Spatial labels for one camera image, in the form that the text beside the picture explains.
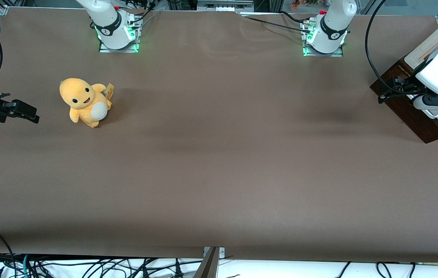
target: metal mounting plate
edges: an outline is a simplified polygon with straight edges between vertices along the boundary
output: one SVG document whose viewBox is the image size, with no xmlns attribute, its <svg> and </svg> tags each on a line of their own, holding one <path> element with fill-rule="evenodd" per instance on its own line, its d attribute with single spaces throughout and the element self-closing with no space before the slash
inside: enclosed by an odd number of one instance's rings
<svg viewBox="0 0 438 278">
<path fill-rule="evenodd" d="M 203 257 L 207 255 L 208 250 L 210 247 L 204 247 L 203 248 Z M 225 247 L 219 247 L 219 259 L 224 259 L 226 257 L 226 248 Z"/>
<path fill-rule="evenodd" d="M 310 33 L 301 32 L 301 38 L 303 41 L 303 56 L 318 56 L 318 57 L 342 57 L 342 46 L 339 46 L 339 48 L 330 54 L 320 53 L 316 51 L 313 46 L 308 44 L 306 41 L 310 35 L 313 35 L 314 32 L 314 26 L 309 24 L 300 23 L 300 28 L 302 30 L 309 30 Z"/>
<path fill-rule="evenodd" d="M 134 30 L 128 30 L 129 35 L 134 35 L 135 39 L 132 40 L 127 46 L 122 49 L 110 49 L 105 46 L 102 41 L 99 44 L 100 53 L 138 53 L 140 49 L 140 37 L 142 36 L 142 16 L 130 14 L 130 21 L 135 21 L 131 25 L 127 25 L 127 28 L 135 28 Z"/>
</svg>

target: metal bracket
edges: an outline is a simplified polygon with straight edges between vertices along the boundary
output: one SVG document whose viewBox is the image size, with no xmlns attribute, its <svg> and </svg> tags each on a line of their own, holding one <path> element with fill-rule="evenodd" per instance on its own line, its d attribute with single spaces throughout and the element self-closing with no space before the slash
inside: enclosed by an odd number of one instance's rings
<svg viewBox="0 0 438 278">
<path fill-rule="evenodd" d="M 208 250 L 210 250 L 210 247 L 203 248 L 203 257 L 207 255 Z M 219 247 L 219 259 L 224 259 L 225 257 L 226 257 L 226 248 Z"/>
<path fill-rule="evenodd" d="M 126 24 L 125 28 L 129 37 L 134 39 L 122 49 L 110 49 L 102 43 L 99 37 L 99 52 L 100 53 L 138 53 L 140 49 L 140 37 L 142 37 L 143 19 L 140 15 L 129 14 L 128 21 L 132 24 Z"/>
<path fill-rule="evenodd" d="M 193 278 L 216 278 L 220 256 L 226 255 L 223 247 L 205 247 L 203 249 L 205 258 L 201 261 L 198 270 Z"/>
<path fill-rule="evenodd" d="M 313 36 L 313 34 L 316 31 L 316 27 L 315 27 L 315 18 L 311 17 L 309 20 L 305 20 L 303 23 L 300 23 L 299 26 L 302 30 L 308 30 L 310 31 L 310 33 L 305 33 L 305 32 L 301 32 L 301 39 L 303 42 L 303 56 L 319 56 L 319 57 L 342 57 L 342 44 L 339 46 L 339 48 L 333 52 L 333 53 L 329 53 L 329 54 L 325 54 L 325 53 L 320 53 L 318 51 L 316 51 L 313 46 L 311 46 L 310 44 L 307 43 L 308 39 L 311 39 L 311 36 Z"/>
</svg>

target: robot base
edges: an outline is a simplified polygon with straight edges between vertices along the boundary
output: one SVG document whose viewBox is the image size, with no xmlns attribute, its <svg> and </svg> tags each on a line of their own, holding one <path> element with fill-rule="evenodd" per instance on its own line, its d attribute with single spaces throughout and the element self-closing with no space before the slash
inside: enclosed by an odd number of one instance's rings
<svg viewBox="0 0 438 278">
<path fill-rule="evenodd" d="M 342 57 L 342 46 L 330 54 L 320 53 L 316 51 L 313 46 L 308 44 L 306 41 L 308 37 L 312 36 L 314 33 L 314 25 L 311 22 L 314 22 L 315 18 L 312 17 L 310 20 L 306 20 L 304 23 L 300 23 L 299 26 L 302 30 L 309 30 L 310 33 L 301 32 L 301 38 L 303 40 L 303 56 L 319 56 L 319 57 Z"/>
<path fill-rule="evenodd" d="M 132 25 L 127 26 L 127 33 L 129 37 L 134 39 L 122 49 L 110 49 L 102 43 L 100 37 L 99 52 L 100 53 L 138 53 L 140 49 L 140 37 L 142 36 L 142 16 L 129 14 L 130 20 L 135 21 Z"/>
</svg>

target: plush toy foot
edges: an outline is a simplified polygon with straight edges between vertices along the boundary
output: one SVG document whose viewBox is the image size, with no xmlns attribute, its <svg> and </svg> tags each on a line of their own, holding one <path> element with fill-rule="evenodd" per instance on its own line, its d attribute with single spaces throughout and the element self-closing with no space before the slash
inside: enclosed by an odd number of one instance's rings
<svg viewBox="0 0 438 278">
<path fill-rule="evenodd" d="M 99 122 L 95 122 L 95 123 L 89 123 L 89 124 L 87 124 L 89 127 L 91 127 L 91 128 L 96 128 L 96 127 L 98 127 L 99 126 Z"/>
</svg>

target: plush toy arm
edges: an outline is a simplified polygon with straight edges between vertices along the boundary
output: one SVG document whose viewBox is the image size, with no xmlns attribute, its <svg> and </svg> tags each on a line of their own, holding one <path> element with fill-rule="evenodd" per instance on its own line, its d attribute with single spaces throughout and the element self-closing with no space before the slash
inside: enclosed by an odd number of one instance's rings
<svg viewBox="0 0 438 278">
<path fill-rule="evenodd" d="M 103 84 L 93 84 L 93 85 L 92 85 L 92 88 L 93 88 L 96 92 L 102 93 L 102 92 L 106 89 L 106 86 L 104 86 Z"/>
<path fill-rule="evenodd" d="M 69 110 L 69 118 L 74 122 L 74 123 L 77 123 L 78 122 L 78 118 L 79 118 L 79 115 L 78 115 L 78 111 L 76 110 L 76 109 L 70 109 Z"/>
</svg>

